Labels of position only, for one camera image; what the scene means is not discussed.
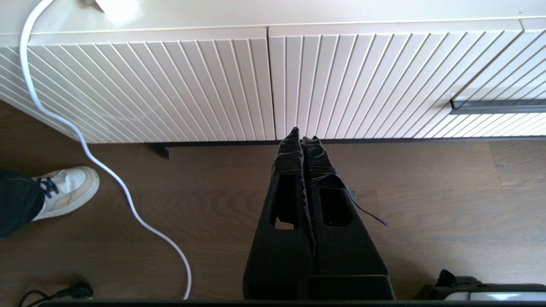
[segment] sneaker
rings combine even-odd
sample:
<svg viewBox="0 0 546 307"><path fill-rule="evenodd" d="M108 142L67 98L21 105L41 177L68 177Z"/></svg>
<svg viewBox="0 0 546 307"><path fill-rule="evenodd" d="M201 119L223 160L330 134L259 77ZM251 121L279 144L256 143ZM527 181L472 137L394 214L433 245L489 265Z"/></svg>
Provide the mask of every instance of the sneaker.
<svg viewBox="0 0 546 307"><path fill-rule="evenodd" d="M99 189L99 175L85 166L56 170L35 180L45 194L44 207L32 221L70 213L87 203Z"/></svg>

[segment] white sideboard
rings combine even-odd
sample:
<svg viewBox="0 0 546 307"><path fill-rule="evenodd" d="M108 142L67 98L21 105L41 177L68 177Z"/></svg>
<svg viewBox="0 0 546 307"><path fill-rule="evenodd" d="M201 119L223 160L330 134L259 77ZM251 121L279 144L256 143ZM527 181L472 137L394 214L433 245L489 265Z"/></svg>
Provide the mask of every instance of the white sideboard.
<svg viewBox="0 0 546 307"><path fill-rule="evenodd" d="M498 10L477 8L483 18L455 8L442 13L434 5L429 13L438 20L417 9L405 15L409 20L398 9L385 13L397 22L367 11L343 14L329 0L314 2L322 7L309 7L312 15L300 18L277 11L283 1L247 3L261 3L269 15L234 12L217 2L203 19L185 11L178 23L168 8L180 2L160 2L141 2L151 13L116 28L103 13L57 0L44 13L50 23L37 23L29 62L38 95L74 121L87 142L275 140L295 126L301 135L323 139L546 135L545 113L449 114L455 96L546 98L546 18L519 19L513 12L529 15L537 6L546 14L541 2L484 2ZM188 9L205 14L201 6L213 2ZM295 1L294 10L305 3L311 5ZM63 5L69 13L54 22L52 12ZM373 8L381 10L378 5ZM354 1L339 6L365 8ZM10 9L27 14L30 7ZM316 24L295 25L298 20ZM0 99L75 138L30 101L17 25L6 23L0 36Z"/></svg>

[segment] black plastic part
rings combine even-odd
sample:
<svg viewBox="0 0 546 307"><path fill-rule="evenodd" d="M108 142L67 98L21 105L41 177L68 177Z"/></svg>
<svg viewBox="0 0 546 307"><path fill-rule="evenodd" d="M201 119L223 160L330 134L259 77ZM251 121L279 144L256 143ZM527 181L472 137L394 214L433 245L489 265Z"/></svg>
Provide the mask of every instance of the black plastic part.
<svg viewBox="0 0 546 307"><path fill-rule="evenodd" d="M93 289L89 284L80 282L70 288L61 290L55 294L56 298L71 297L71 298L90 298L93 296Z"/></svg>
<svg viewBox="0 0 546 307"><path fill-rule="evenodd" d="M273 166L245 274L245 299L297 299L296 282L313 273L312 236L297 129L284 139ZM275 221L294 223L276 229Z"/></svg>
<svg viewBox="0 0 546 307"><path fill-rule="evenodd" d="M43 307L228 307L241 305L245 307L304 307L304 306L316 306L316 307L330 307L330 306L346 306L346 307L359 307L359 306L380 306L380 307L462 307L462 306L502 306L502 307L519 307L519 306L544 306L544 302L502 302L502 301L489 301L489 302L462 302L453 300L185 300L175 302L105 302L105 301L69 301L69 302L46 302L40 306Z"/></svg>
<svg viewBox="0 0 546 307"><path fill-rule="evenodd" d="M162 143L151 143L150 148L161 158L165 160L170 159L170 152Z"/></svg>
<svg viewBox="0 0 546 307"><path fill-rule="evenodd" d="M449 102L452 115L546 113L546 99Z"/></svg>
<svg viewBox="0 0 546 307"><path fill-rule="evenodd" d="M281 141L243 277L245 299L394 299L383 263L316 138ZM294 229L276 229L276 220Z"/></svg>

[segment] black object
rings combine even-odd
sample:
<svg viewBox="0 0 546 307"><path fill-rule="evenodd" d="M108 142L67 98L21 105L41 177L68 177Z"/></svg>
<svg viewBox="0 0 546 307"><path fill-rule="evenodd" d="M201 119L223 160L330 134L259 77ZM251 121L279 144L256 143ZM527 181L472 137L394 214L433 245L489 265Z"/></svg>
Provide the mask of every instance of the black object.
<svg viewBox="0 0 546 307"><path fill-rule="evenodd" d="M546 286L541 284L484 284L474 277L455 276L444 269L440 272L436 284L423 286L414 299L442 300L455 292L546 292Z"/></svg>
<svg viewBox="0 0 546 307"><path fill-rule="evenodd" d="M452 115L461 114L515 114L544 113L546 99L495 100L495 101L450 101Z"/></svg>
<svg viewBox="0 0 546 307"><path fill-rule="evenodd" d="M31 294L38 294L38 295L42 296L42 298L35 301L35 302L30 303L29 305L26 305L26 307L36 306L36 305L38 305L40 303L43 303L45 301L52 300L52 299L55 299L55 298L62 298L62 297L72 297L72 298L75 298L75 299L91 298L91 296L93 296L93 289L91 288L91 286L89 284L86 284L84 282L80 282L80 283L78 283L78 284L76 284L74 286L68 287L68 288L66 288L64 290L60 290L57 293L55 293L54 295L52 295L52 296L48 296L47 294L45 294L44 292L42 292L40 290L31 290L31 291L27 292L21 298L21 300L19 301L19 304L17 305L17 307L22 307L23 303L25 302L25 299L28 296L30 296Z"/></svg>
<svg viewBox="0 0 546 307"><path fill-rule="evenodd" d="M354 204L321 141L300 143L294 128L279 145L243 278L245 299L394 299ZM277 219L294 229L277 229Z"/></svg>
<svg viewBox="0 0 546 307"><path fill-rule="evenodd" d="M544 306L544 302L461 302L461 301L442 301L442 300L293 300L293 301L256 301L256 300L233 300L233 301L184 301L184 302L46 302L43 307L462 307L462 306Z"/></svg>
<svg viewBox="0 0 546 307"><path fill-rule="evenodd" d="M29 176L0 169L0 238L30 224L43 208L44 197Z"/></svg>

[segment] hardwood floor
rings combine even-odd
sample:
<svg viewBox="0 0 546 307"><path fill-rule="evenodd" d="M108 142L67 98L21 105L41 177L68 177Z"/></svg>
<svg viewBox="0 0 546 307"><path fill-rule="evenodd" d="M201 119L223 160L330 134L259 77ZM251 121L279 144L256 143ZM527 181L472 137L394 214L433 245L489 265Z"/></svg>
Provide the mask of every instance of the hardwood floor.
<svg viewBox="0 0 546 307"><path fill-rule="evenodd" d="M546 143L328 144L364 222L411 298L442 268L485 282L546 284ZM242 274L277 146L178 147L171 160L141 144L92 145L129 186L148 223L173 238L194 274L192 298L240 299ZM79 144L0 102L0 167L39 175L91 163ZM134 219L121 189L0 240L0 305L26 291L86 279L96 298L180 298L172 248Z"/></svg>

